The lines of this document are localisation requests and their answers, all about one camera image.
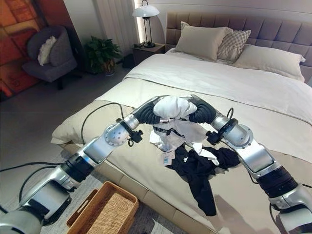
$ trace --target white curtain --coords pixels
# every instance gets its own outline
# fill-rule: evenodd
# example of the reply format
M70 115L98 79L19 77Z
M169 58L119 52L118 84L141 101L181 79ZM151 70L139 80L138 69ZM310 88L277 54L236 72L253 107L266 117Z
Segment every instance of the white curtain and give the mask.
M134 43L138 43L138 30L133 0L96 0L99 18L107 39L120 46L123 56L132 53Z

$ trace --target armchair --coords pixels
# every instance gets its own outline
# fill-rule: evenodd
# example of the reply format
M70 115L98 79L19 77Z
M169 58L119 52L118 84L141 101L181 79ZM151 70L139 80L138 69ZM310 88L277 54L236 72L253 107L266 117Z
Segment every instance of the armchair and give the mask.
M40 66L37 60L40 47L51 36L54 36L57 41L49 55L50 63ZM34 34L27 43L27 53L32 60L22 66L24 71L47 82L58 79L58 89L63 88L61 77L77 67L66 29L63 26L46 27Z

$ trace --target woven basket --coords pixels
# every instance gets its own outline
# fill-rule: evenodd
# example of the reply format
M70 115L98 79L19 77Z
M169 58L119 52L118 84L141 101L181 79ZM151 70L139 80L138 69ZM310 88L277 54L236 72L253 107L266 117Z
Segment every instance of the woven basket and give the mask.
M72 224L68 234L126 234L134 222L138 199L109 181L92 199L90 196L88 204L83 202L68 220L67 225Z

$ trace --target black garment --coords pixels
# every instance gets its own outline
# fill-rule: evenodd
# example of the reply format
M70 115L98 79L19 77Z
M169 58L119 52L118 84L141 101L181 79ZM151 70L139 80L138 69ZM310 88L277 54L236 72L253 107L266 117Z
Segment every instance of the black garment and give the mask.
M219 161L219 167L224 170L240 163L237 154L230 149L220 148L216 150L210 147L203 149L215 155ZM211 160L199 156L195 150L187 152L184 146L180 146L175 150L175 159L172 160L172 164L167 167L175 170L180 176L186 176L191 192L198 202L198 207L207 216L216 215L215 200L207 179L209 175L215 175L215 168L217 167Z

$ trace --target chair leg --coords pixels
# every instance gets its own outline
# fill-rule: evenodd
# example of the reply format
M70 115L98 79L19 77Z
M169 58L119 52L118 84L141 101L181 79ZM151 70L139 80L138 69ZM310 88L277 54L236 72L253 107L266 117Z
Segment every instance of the chair leg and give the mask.
M58 78L58 90L63 90L63 77Z

